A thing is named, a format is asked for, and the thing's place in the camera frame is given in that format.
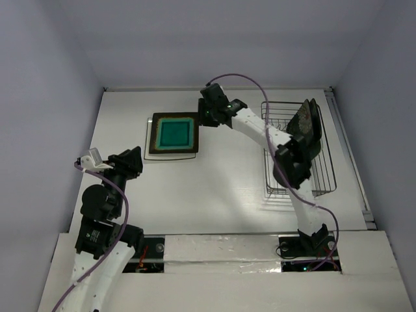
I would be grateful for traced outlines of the white square plate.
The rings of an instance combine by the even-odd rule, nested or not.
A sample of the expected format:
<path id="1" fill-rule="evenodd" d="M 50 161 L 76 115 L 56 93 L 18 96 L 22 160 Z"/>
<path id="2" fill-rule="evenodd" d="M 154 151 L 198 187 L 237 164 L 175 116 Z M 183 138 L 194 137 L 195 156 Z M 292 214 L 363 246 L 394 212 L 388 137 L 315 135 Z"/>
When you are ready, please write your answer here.
<path id="1" fill-rule="evenodd" d="M 151 139 L 152 118 L 147 120 L 146 129 L 146 147 L 144 151 L 145 161 L 184 161 L 196 158 L 196 153 L 167 153 L 167 154 L 151 154 L 150 153 L 150 139 Z"/>

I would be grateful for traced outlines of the teal square plate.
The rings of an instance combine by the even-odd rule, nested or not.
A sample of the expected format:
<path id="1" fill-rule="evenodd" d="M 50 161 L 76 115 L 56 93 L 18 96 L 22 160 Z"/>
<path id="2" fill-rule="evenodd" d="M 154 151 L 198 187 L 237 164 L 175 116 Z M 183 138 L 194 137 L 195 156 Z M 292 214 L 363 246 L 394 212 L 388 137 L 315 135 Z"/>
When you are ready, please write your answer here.
<path id="1" fill-rule="evenodd" d="M 156 112 L 152 116 L 149 154 L 199 152 L 197 112 Z"/>

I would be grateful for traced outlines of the dark patterned plate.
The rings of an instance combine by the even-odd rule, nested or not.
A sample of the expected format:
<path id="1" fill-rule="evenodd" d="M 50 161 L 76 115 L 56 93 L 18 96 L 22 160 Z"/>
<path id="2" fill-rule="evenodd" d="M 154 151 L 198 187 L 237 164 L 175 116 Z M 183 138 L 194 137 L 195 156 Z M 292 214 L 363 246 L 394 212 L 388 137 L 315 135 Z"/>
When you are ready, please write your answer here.
<path id="1" fill-rule="evenodd" d="M 287 124 L 286 132 L 313 138 L 321 134 L 320 118 L 315 99 L 305 100 Z"/>

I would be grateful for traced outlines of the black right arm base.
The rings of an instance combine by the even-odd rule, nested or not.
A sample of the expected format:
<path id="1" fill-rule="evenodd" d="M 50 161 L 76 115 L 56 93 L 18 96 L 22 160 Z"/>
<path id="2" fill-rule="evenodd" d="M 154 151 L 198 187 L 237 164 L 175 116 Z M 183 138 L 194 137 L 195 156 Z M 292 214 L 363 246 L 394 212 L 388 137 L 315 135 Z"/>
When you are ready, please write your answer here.
<path id="1" fill-rule="evenodd" d="M 325 224 L 311 236 L 298 230 L 295 236 L 279 237 L 278 248 L 284 259 L 300 257 L 324 257 L 327 251 L 333 248 L 335 237 L 330 235 Z"/>

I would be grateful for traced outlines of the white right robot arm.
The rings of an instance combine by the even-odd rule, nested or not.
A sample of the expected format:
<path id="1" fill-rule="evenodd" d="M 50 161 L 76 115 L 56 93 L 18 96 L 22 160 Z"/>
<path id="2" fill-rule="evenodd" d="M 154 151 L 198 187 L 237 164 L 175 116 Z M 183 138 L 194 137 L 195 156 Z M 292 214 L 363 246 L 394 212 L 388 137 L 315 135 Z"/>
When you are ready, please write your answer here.
<path id="1" fill-rule="evenodd" d="M 281 131 L 256 115 L 239 99 L 229 100 L 222 87 L 210 84 L 198 100 L 199 124 L 226 125 L 269 151 L 274 179 L 288 190 L 297 223 L 299 247 L 307 255 L 317 253 L 328 237 L 327 225 L 319 218 L 312 193 L 312 160 L 320 153 L 322 123 L 314 99 L 305 100 Z"/>

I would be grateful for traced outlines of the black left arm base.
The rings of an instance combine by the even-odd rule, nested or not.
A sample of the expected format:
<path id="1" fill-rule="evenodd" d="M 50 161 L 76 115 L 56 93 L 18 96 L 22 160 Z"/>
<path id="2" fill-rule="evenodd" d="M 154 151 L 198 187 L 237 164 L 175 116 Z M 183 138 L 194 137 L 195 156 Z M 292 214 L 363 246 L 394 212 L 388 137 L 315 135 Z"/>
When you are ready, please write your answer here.
<path id="1" fill-rule="evenodd" d="M 144 259 L 163 259 L 165 251 L 165 236 L 149 236 L 144 237 L 141 249 L 136 253 L 140 259 L 144 255 Z"/>

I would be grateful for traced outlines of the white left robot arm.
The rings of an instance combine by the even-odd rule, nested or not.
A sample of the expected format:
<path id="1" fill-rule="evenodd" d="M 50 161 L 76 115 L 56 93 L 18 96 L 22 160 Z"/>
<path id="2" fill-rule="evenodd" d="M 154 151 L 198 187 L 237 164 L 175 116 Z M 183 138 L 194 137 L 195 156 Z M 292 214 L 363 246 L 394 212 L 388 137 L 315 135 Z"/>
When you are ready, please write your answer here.
<path id="1" fill-rule="evenodd" d="M 74 167 L 100 179 L 81 196 L 81 225 L 75 242 L 70 286 L 54 311 L 103 311 L 126 264 L 144 249 L 143 229 L 129 225 L 126 184 L 143 170 L 140 147 L 101 158 L 97 148 Z"/>

